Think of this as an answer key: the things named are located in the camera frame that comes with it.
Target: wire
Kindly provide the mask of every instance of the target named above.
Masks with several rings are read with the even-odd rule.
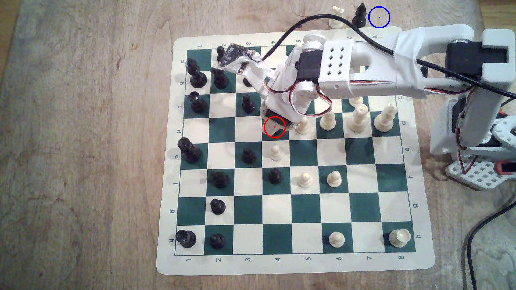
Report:
[[[475,271],[473,270],[473,262],[472,262],[472,259],[471,259],[471,243],[473,242],[473,238],[475,237],[475,234],[485,225],[487,225],[490,221],[492,221],[493,219],[501,216],[502,214],[510,211],[511,209],[513,209],[514,207],[516,206],[516,201],[514,201],[513,203],[511,203],[510,205],[506,206],[505,208],[501,209],[500,211],[498,211],[497,213],[493,214],[492,216],[488,217],[487,219],[485,219],[483,222],[481,222],[479,225],[477,225],[472,231],[471,231],[471,234],[469,236],[469,238],[467,239],[467,248],[466,248],[466,255],[467,255],[467,263],[468,263],[468,267],[470,269],[470,278],[471,278],[471,283],[473,285],[473,290],[477,290],[477,280],[475,278]]]
[[[265,60],[267,57],[269,57],[279,46],[280,44],[283,42],[283,40],[285,40],[285,38],[290,34],[292,33],[296,28],[298,28],[299,26],[301,26],[302,24],[308,22],[308,21],[312,21],[312,20],[315,20],[315,19],[334,19],[334,20],[337,20],[337,21],[340,21],[344,24],[346,24],[347,26],[349,26],[351,29],[353,29],[353,31],[355,31],[360,37],[362,37],[365,41],[367,41],[367,43],[369,43],[371,46],[391,55],[391,56],[394,56],[394,51],[392,49],[389,49],[379,43],[377,43],[376,41],[374,41],[373,39],[371,39],[369,36],[367,36],[365,33],[363,33],[358,27],[356,27],[355,25],[353,25],[349,20],[345,19],[345,18],[342,18],[342,17],[339,17],[337,15],[332,15],[332,14],[317,14],[317,15],[312,15],[312,16],[309,16],[305,19],[301,19],[300,21],[296,22],[291,28],[289,28],[281,37],[280,39],[276,42],[276,44],[262,57],[262,60]],[[465,75],[462,75],[460,73],[457,73],[457,72],[454,72],[454,71],[451,71],[447,68],[444,68],[442,66],[439,66],[439,65],[436,65],[434,63],[431,63],[431,62],[427,62],[427,61],[424,61],[424,60],[420,60],[420,59],[417,59],[416,62],[419,64],[419,65],[422,65],[422,66],[426,66],[430,69],[433,69],[433,70],[436,70],[436,71],[439,71],[439,72],[442,72],[444,73],[445,75],[447,76],[453,76],[463,82],[466,82],[470,85],[474,85],[474,86],[477,86],[479,88],[482,88],[484,90],[488,90],[488,91],[491,91],[491,92],[494,92],[494,93],[497,93],[497,94],[500,94],[500,95],[504,95],[504,96],[507,96],[511,99],[516,99],[516,94],[514,93],[511,93],[511,92],[508,92],[506,90],[502,90],[502,89],[498,89],[496,87],[493,87],[493,86],[490,86],[488,84],[484,84],[484,83],[481,83],[475,79],[472,79],[472,78],[469,78]]]

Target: chess board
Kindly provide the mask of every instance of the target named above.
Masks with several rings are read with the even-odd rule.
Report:
[[[400,31],[398,27],[364,28],[373,38]],[[292,33],[269,58],[275,68],[309,31]],[[318,31],[329,39],[353,37],[350,29]],[[411,98],[364,97],[369,107],[367,127],[356,134],[346,126],[353,107],[347,99],[333,100],[336,127],[325,131],[319,119],[309,119],[310,131],[299,135],[285,132],[270,138],[263,132],[258,106],[262,99],[243,77],[226,73],[224,89],[214,86],[210,67],[216,66],[216,50],[231,42],[248,46],[264,55],[282,33],[189,37],[178,39],[173,48],[170,103],[159,220],[157,269],[165,275],[234,275],[262,273],[345,272],[423,269],[434,265],[434,251],[425,186]],[[193,88],[185,61],[197,61],[208,80]],[[208,109],[192,111],[187,95],[197,91]],[[248,94],[257,108],[243,111],[242,96]],[[394,127],[382,133],[373,126],[385,105],[398,107]],[[309,114],[325,109],[314,101]],[[177,147],[187,137],[202,150],[202,158],[190,164]],[[278,144],[280,161],[270,159]],[[241,159],[244,148],[257,154],[253,164]],[[278,168],[283,181],[268,180]],[[327,175],[340,172],[342,184],[330,187]],[[208,180],[210,172],[225,172],[230,184],[218,189]],[[309,188],[297,185],[308,172]],[[211,212],[211,199],[223,200],[226,211]],[[402,248],[388,239],[394,229],[407,229],[412,239]],[[190,230],[197,242],[183,248],[175,240],[178,230]],[[340,248],[329,244],[330,233],[345,236]],[[213,249],[208,238],[214,233],[226,238],[222,249]]]

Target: white square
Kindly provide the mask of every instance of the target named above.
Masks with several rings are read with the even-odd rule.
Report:
[[[292,253],[322,253],[323,229],[321,223],[292,224]]]
[[[321,222],[351,222],[349,194],[319,194]]]
[[[270,148],[278,145],[283,153],[283,158],[278,161],[270,159],[272,155]],[[290,166],[290,143],[288,140],[263,141],[262,142],[262,167],[289,167]]]
[[[203,225],[179,225],[179,230],[192,231],[197,239],[191,248],[183,248],[179,242],[175,242],[175,254],[180,255],[203,255],[204,254],[204,226]]]
[[[235,168],[235,195],[262,195],[262,168]]]
[[[346,165],[344,139],[317,140],[317,162],[319,166]]]
[[[376,164],[403,163],[400,137],[373,137],[373,148]]]
[[[226,118],[236,115],[235,93],[213,93],[209,95],[209,117]]]
[[[381,222],[352,222],[353,252],[385,252]]]
[[[289,140],[313,140],[317,139],[317,125],[315,123],[315,118],[307,118],[308,119],[308,133],[301,135],[297,134],[296,130],[291,130],[288,132]]]
[[[262,117],[245,116],[235,118],[235,141],[262,141]]]
[[[235,168],[235,142],[208,143],[208,169]]]
[[[262,254],[263,225],[235,224],[233,226],[233,254]]]
[[[374,164],[346,166],[349,192],[378,192],[378,179]]]
[[[293,166],[290,167],[291,194],[292,195],[316,195],[319,194],[319,167],[318,166]],[[299,186],[299,177],[304,172],[310,174],[312,185],[308,188]]]
[[[344,138],[369,138],[373,136],[373,130],[371,128],[371,115],[367,113],[364,119],[365,128],[360,133],[355,133],[348,128],[348,119],[353,118],[353,112],[342,113],[342,123],[344,125]]]
[[[194,144],[208,143],[209,119],[183,119],[183,136],[188,136],[188,139]]]
[[[292,200],[290,195],[262,196],[262,223],[292,223]]]
[[[226,204],[226,210],[221,215],[212,212],[210,205],[212,199],[220,199]],[[235,199],[233,196],[227,197],[206,197],[206,212],[204,213],[205,225],[229,225],[233,224],[235,216]]]
[[[367,100],[369,102],[370,112],[382,111],[383,108],[389,104],[396,105],[396,96],[393,95],[368,96]]]
[[[205,197],[208,170],[182,170],[179,179],[179,197]]]
[[[382,221],[411,221],[409,194],[401,192],[379,192],[380,216]]]

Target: wooden surface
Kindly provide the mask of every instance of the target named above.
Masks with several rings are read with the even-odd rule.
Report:
[[[464,238],[514,192],[443,175],[429,125],[444,97],[416,100],[436,265],[413,271],[170,277],[156,271],[171,50],[185,36],[285,31],[360,2],[24,1],[0,88],[0,289],[459,289]],[[483,25],[473,0],[365,2],[390,25]],[[302,29],[327,27],[318,21]],[[430,61],[441,61],[429,57]],[[516,212],[475,237],[479,286],[516,287]]]

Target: white pawn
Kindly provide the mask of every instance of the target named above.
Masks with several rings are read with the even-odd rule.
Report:
[[[272,159],[274,161],[279,161],[279,160],[281,160],[281,158],[283,158],[283,152],[281,152],[281,148],[279,145],[273,145],[270,148],[270,152],[271,152],[270,159]]]
[[[394,247],[402,248],[410,241],[411,237],[412,235],[406,229],[394,230],[389,234],[389,241]]]
[[[301,119],[301,121],[299,121],[299,124],[297,124],[296,133],[300,135],[305,135],[306,133],[308,133],[309,128],[310,126],[308,126],[308,119],[303,118]]]
[[[368,111],[369,108],[364,104],[356,106],[353,111],[353,117],[348,118],[348,128],[355,133],[363,132],[366,126],[365,118]]]
[[[312,177],[310,176],[310,174],[304,172],[299,177],[297,184],[302,188],[309,188],[310,185],[312,185]]]
[[[321,128],[325,129],[326,131],[330,131],[331,129],[335,128],[335,125],[337,122],[335,121],[335,113],[333,111],[329,111],[328,113],[324,114],[321,118]]]
[[[332,171],[326,178],[326,182],[331,187],[338,187],[342,183],[342,177],[340,172]]]
[[[392,126],[394,125],[393,119],[397,112],[398,109],[393,104],[385,106],[382,113],[375,118],[375,128],[381,132],[387,132],[392,129]]]

